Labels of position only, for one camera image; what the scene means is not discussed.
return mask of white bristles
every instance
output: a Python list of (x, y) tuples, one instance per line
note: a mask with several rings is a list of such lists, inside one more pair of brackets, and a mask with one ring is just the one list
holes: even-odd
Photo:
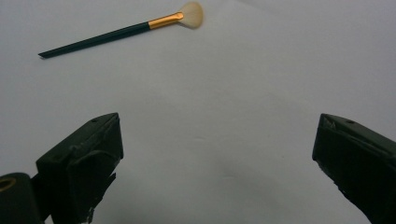
[(189, 2), (179, 12), (183, 13), (183, 19), (179, 22), (192, 29), (198, 28), (204, 19), (204, 11), (197, 2)]

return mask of dark green handle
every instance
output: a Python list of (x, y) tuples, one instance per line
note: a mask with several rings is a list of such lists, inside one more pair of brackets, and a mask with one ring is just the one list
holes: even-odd
[(90, 48), (90, 47), (93, 47), (96, 45), (105, 44), (107, 42), (122, 39), (122, 38), (125, 38), (128, 36), (131, 36), (131, 35), (138, 35), (138, 34), (144, 33), (149, 30), (150, 30), (149, 23), (146, 21), (146, 22), (142, 22), (137, 25), (128, 26), (128, 27), (104, 34), (104, 35), (99, 35), (96, 37), (92, 37), (92, 38), (89, 38), (86, 40), (79, 41), (74, 44), (66, 45), (64, 47), (45, 51), (45, 52), (39, 53), (38, 55), (40, 55), (42, 58), (51, 58), (51, 57), (55, 57), (55, 56), (58, 56), (61, 54), (73, 52), (73, 51), (76, 51), (79, 49), (86, 49), (86, 48)]

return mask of white surface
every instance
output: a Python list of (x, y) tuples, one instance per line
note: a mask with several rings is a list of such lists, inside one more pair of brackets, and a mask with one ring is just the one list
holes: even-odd
[(205, 0), (198, 30), (37, 56), (184, 3), (0, 1), (1, 173), (117, 111), (93, 223), (369, 223), (311, 152), (320, 113), (396, 139), (396, 2)]

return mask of gold ferrule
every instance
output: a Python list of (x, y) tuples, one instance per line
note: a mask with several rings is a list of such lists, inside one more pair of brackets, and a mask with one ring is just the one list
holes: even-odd
[(169, 15), (169, 16), (165, 16), (165, 17), (153, 20), (153, 21), (149, 21), (148, 25), (149, 25), (150, 30), (152, 30), (152, 29), (160, 28), (162, 26), (178, 22), (181, 19), (183, 19), (183, 17), (184, 17), (183, 13), (177, 12), (177, 13)]

